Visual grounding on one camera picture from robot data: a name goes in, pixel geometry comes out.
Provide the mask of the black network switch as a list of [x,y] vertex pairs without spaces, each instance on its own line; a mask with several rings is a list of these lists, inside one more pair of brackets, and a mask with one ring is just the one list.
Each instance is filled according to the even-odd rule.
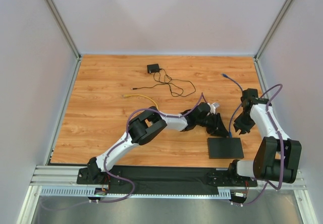
[[210,159],[243,159],[244,153],[240,138],[208,138]]

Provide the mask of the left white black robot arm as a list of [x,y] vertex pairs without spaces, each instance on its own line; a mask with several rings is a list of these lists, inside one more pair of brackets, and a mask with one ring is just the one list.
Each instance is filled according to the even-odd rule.
[[229,132],[223,124],[221,115],[216,112],[217,103],[199,103],[177,115],[158,111],[155,106],[137,110],[134,118],[129,118],[122,137],[103,154],[89,160],[84,169],[88,183],[103,184],[107,180],[107,171],[130,150],[152,141],[163,130],[186,132],[196,126],[205,127],[211,136],[228,137]]

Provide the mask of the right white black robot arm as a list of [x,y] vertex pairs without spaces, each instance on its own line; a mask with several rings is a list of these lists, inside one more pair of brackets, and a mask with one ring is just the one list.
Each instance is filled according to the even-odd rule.
[[282,129],[272,101],[260,97],[257,89],[248,88],[242,91],[241,107],[233,123],[235,131],[246,134],[257,126],[262,141],[253,161],[235,160],[237,175],[266,181],[276,190],[283,183],[295,182],[302,146]]

